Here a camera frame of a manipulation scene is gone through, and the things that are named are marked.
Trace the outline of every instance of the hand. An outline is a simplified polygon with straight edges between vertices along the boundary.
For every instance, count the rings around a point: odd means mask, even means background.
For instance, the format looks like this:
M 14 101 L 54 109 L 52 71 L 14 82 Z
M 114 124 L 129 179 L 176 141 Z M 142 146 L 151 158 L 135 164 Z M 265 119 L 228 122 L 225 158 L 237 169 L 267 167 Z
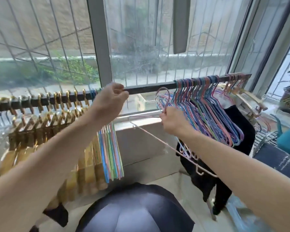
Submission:
M 112 82 L 97 94 L 89 109 L 90 113 L 94 114 L 94 122 L 99 122 L 101 126 L 104 126 L 119 115 L 124 102 L 129 97 L 129 92 L 123 89 L 122 84 Z
M 192 126 L 186 120 L 183 111 L 168 106 L 166 113 L 160 114 L 164 130 L 174 136 L 180 136 L 181 133 L 192 129 Z

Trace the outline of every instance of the watering can spout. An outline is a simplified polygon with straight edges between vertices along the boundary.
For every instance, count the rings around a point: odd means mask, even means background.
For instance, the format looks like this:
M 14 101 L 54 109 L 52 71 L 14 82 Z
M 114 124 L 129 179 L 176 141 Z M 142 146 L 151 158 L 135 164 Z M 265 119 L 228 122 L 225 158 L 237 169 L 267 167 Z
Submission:
M 276 121 L 277 121 L 277 130 L 278 130 L 277 136 L 280 137 L 282 135 L 281 122 L 280 122 L 280 120 L 278 119 L 277 116 L 275 116 L 273 114 L 271 114 L 271 116 L 274 117 L 276 119 Z

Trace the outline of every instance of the window pane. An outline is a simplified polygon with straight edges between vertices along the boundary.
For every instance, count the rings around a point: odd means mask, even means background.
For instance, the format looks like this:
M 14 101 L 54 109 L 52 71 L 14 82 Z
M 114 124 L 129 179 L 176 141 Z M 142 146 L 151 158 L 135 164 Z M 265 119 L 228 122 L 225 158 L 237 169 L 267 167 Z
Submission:
M 257 23 L 256 30 L 249 33 L 243 49 L 244 52 L 248 53 L 241 55 L 241 57 L 244 57 L 244 64 L 241 68 L 236 69 L 236 71 L 252 74 L 246 88 L 250 88 L 252 85 L 253 78 L 255 78 L 256 73 L 259 71 L 261 62 L 267 54 L 267 49 L 271 45 L 271 41 L 289 2 L 290 0 L 266 0 L 265 3 L 262 3 L 262 5 L 265 5 L 265 8 L 261 19 Z
M 100 87 L 86 0 L 0 0 L 0 97 Z
M 284 88 L 290 85 L 290 49 L 282 62 L 270 88 L 267 91 L 267 97 L 280 100 L 284 94 Z
M 173 54 L 173 0 L 159 0 L 157 18 L 155 0 L 104 0 L 113 80 L 135 86 L 225 74 L 249 2 L 191 0 L 187 50 Z

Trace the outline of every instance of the clothing rod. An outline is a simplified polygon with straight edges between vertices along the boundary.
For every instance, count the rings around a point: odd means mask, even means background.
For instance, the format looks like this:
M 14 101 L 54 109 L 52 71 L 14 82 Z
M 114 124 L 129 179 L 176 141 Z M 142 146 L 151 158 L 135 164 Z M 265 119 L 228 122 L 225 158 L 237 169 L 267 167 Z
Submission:
M 251 74 L 246 74 L 245 77 L 246 79 L 249 79 Z M 228 76 L 222 76 L 219 78 L 220 82 L 227 82 L 229 81 L 230 77 Z M 149 92 L 156 92 L 159 88 L 161 87 L 166 87 L 167 89 L 176 89 L 177 85 L 176 82 L 165 82 L 165 83 L 158 83 L 158 84 L 149 84 L 145 85 L 142 87 L 138 86 L 130 86 L 126 87 L 124 90 L 128 91 L 130 95 L 132 94 L 140 94 L 140 93 L 149 93 Z M 92 94 L 91 91 L 86 90 L 85 97 L 87 100 L 92 100 Z M 69 98 L 71 102 L 76 102 L 76 96 L 73 92 L 70 92 Z M 84 101 L 84 94 L 82 91 L 79 91 L 77 93 L 77 100 L 78 101 Z M 51 94 L 49 97 L 50 104 L 54 105 L 55 104 L 55 98 L 54 94 Z M 60 98 L 59 95 L 56 96 L 56 101 L 58 104 L 60 104 Z M 67 103 L 68 102 L 68 97 L 66 94 L 62 95 L 62 102 Z M 4 100 L 0 102 L 0 112 L 2 111 L 8 111 L 10 110 L 10 104 L 12 106 L 12 109 L 17 110 L 21 108 L 29 108 L 29 107 L 38 107 L 39 106 L 39 99 L 36 97 L 31 98 L 31 102 L 29 102 L 28 97 L 23 97 L 21 104 L 19 101 L 19 98 L 13 98 L 11 100 L 11 103 L 8 102 L 8 100 Z M 47 106 L 48 105 L 48 98 L 46 95 L 41 94 L 41 105 L 42 106 Z

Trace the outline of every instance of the person's right hand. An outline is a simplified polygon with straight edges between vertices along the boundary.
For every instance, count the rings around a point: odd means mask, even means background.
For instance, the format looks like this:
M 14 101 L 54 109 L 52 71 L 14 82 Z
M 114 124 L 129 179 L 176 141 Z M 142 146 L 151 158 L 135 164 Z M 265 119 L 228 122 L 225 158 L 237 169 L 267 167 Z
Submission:
M 166 108 L 166 113 L 161 113 L 160 118 L 164 130 L 174 136 L 179 136 L 188 129 L 192 129 L 192 126 L 186 120 L 184 113 L 175 107 L 168 106 Z

